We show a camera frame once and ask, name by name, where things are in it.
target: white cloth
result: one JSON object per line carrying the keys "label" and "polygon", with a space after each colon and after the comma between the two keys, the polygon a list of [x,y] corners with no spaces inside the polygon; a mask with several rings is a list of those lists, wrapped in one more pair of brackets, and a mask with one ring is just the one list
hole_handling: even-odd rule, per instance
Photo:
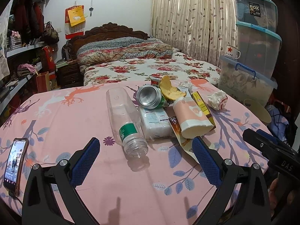
{"label": "white cloth", "polygon": [[233,0],[153,0],[152,36],[221,67],[228,43],[237,46]]}
{"label": "white cloth", "polygon": [[8,18],[12,4],[13,0],[10,0],[0,16],[0,80],[9,75],[7,58],[5,57],[4,51],[6,51]]}

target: headboard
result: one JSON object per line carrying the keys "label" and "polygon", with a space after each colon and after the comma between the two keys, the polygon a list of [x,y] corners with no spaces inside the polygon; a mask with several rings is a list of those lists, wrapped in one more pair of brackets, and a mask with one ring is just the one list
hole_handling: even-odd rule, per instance
{"label": "headboard", "polygon": [[128,28],[124,25],[108,23],[101,27],[94,27],[91,30],[86,31],[85,35],[73,37],[70,39],[67,47],[71,57],[75,59],[78,49],[85,44],[122,37],[136,37],[144,40],[149,38],[148,34],[142,31],[133,31],[133,28]]}

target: pink cloth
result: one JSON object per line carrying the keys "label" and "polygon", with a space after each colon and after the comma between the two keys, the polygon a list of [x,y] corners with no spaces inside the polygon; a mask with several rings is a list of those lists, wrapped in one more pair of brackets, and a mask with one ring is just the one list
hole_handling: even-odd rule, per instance
{"label": "pink cloth", "polygon": [[[33,164],[40,163],[43,167],[55,165],[96,137],[101,143],[100,154],[85,181],[76,190],[100,224],[192,224],[216,188],[209,184],[197,162],[178,147],[177,140],[149,142],[145,158],[130,159],[125,157],[121,146],[113,139],[106,91],[124,87],[134,100],[138,86],[145,83],[149,82],[69,88],[36,94],[23,103],[0,129],[2,199],[15,212],[21,213],[20,203],[12,200],[3,187],[3,174],[14,138],[27,137],[30,140],[20,184],[20,200],[23,200]],[[206,102],[207,95],[217,90],[204,80],[193,80],[192,83],[193,91],[199,91]],[[212,110],[212,114],[217,127],[204,136],[206,144],[217,149],[223,158],[232,157],[236,164],[257,162],[265,170],[266,159],[243,141],[242,132],[246,128],[261,128],[268,132],[266,126],[231,97],[228,97],[226,110]],[[57,187],[54,185],[53,188],[58,194]],[[238,189],[239,186],[233,193],[233,199]],[[72,221],[61,197],[56,197],[64,217]]]}
{"label": "pink cloth", "polygon": [[17,68],[17,70],[22,70],[22,69],[28,69],[29,72],[34,73],[35,72],[35,67],[30,65],[30,64],[20,64]]}

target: purple flower print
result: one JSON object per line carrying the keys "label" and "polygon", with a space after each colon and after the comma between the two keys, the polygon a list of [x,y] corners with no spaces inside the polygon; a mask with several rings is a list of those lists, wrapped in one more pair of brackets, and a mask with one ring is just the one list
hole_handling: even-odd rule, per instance
{"label": "purple flower print", "polygon": [[108,136],[108,137],[104,138],[103,143],[105,146],[112,146],[115,143],[115,139]]}

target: crumpled tissue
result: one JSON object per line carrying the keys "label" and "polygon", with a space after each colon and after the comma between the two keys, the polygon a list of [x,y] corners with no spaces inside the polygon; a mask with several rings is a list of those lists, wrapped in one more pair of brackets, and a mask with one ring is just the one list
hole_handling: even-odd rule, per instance
{"label": "crumpled tissue", "polygon": [[208,105],[215,110],[222,110],[224,109],[226,102],[227,102],[227,95],[224,91],[218,90],[217,92],[207,96]]}
{"label": "crumpled tissue", "polygon": [[193,84],[189,80],[184,80],[184,81],[179,83],[179,87],[188,88],[189,91],[191,91],[193,89]]}

